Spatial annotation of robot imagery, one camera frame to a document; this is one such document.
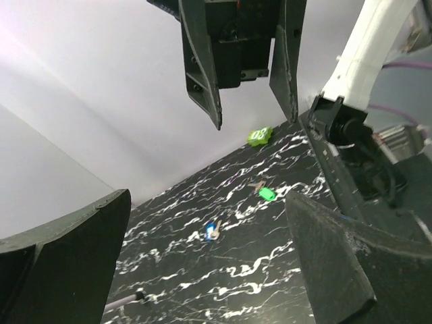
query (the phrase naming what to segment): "robotic arm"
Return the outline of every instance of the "robotic arm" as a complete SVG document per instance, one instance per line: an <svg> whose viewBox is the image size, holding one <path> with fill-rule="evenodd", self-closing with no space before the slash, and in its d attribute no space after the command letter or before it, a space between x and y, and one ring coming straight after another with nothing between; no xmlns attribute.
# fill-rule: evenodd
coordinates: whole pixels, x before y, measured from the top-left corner
<svg viewBox="0 0 432 324"><path fill-rule="evenodd" d="M418 0L366 0L323 98L365 110L394 41Z"/></svg>
<svg viewBox="0 0 432 324"><path fill-rule="evenodd" d="M406 187L400 170L363 124L372 87L417 0L366 0L339 63L315 98L308 126L338 147L365 199L381 195L396 207Z"/></svg>
<svg viewBox="0 0 432 324"><path fill-rule="evenodd" d="M306 0L147 1L180 21L186 90L218 130L219 89L269 75L287 120L297 122L296 74Z"/></svg>

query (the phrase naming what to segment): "white wall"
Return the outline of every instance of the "white wall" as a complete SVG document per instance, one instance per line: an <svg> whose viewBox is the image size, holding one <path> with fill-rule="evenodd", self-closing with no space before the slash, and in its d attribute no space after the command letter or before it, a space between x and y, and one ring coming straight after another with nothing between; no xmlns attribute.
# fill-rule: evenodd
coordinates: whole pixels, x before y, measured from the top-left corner
<svg viewBox="0 0 432 324"><path fill-rule="evenodd" d="M361 7L308 1L302 111L330 77ZM0 1L0 103L107 187L129 188L135 204L238 148L250 131L285 120L268 80L221 99L218 132L187 97L179 23L145 0ZM36 182L20 181L22 201L31 200ZM34 213L43 218L45 209Z"/></svg>
<svg viewBox="0 0 432 324"><path fill-rule="evenodd" d="M0 106L0 238L82 208L112 189Z"/></svg>

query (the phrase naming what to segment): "green game piece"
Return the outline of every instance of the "green game piece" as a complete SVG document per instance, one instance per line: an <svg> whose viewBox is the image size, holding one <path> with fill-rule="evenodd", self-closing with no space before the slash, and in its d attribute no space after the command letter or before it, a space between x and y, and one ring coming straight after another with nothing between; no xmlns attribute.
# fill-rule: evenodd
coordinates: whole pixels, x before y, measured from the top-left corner
<svg viewBox="0 0 432 324"><path fill-rule="evenodd" d="M273 201L276 199L276 193L272 191L272 189L268 189L266 187L261 188L258 194L261 196L261 198L267 201Z"/></svg>
<svg viewBox="0 0 432 324"><path fill-rule="evenodd" d="M262 130L255 130L249 134L248 144L252 146L267 144L271 137L271 133L273 133L273 128L271 127L266 127Z"/></svg>

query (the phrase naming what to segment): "cable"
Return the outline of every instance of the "cable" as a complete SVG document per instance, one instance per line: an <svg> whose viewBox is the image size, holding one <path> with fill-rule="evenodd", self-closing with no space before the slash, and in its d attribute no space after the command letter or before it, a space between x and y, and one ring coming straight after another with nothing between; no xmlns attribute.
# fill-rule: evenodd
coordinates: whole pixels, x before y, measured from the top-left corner
<svg viewBox="0 0 432 324"><path fill-rule="evenodd" d="M385 112L388 112L388 113L393 113L395 115L399 115L399 116L405 118L408 122L412 123L412 125L414 125L416 127L420 126L419 121L417 119L415 119L413 116L411 116L409 113L405 112L405 111L402 111L402 110L399 110L399 109L396 109L396 108L393 108L393 107L388 107L388 106L384 106L384 105L378 105L376 103L369 104L369 108L375 109L375 110L385 111ZM426 140L428 138L426 130L421 130L420 133L421 133L421 135L423 137L423 140Z"/></svg>
<svg viewBox="0 0 432 324"><path fill-rule="evenodd" d="M388 193L384 187L383 180L379 177L379 175L375 175L373 177L372 183L375 189L378 190L380 195L382 195L382 197L384 197L387 200L389 207L396 208L396 179L394 177L394 174L391 173L388 168L385 168L385 170L390 180Z"/></svg>
<svg viewBox="0 0 432 324"><path fill-rule="evenodd" d="M409 62L393 61L383 65L383 70L388 68L414 68L420 70L432 70L432 63L429 62Z"/></svg>

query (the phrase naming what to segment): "black marble surface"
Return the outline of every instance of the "black marble surface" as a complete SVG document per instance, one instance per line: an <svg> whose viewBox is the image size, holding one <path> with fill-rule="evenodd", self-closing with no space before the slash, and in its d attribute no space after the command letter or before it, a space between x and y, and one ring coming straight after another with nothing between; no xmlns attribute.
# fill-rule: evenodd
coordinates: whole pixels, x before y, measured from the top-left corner
<svg viewBox="0 0 432 324"><path fill-rule="evenodd" d="M267 181L267 202L247 185ZM132 212L102 323L314 323L284 210L289 190L335 208L300 126L243 146ZM205 226L222 220L218 241Z"/></svg>

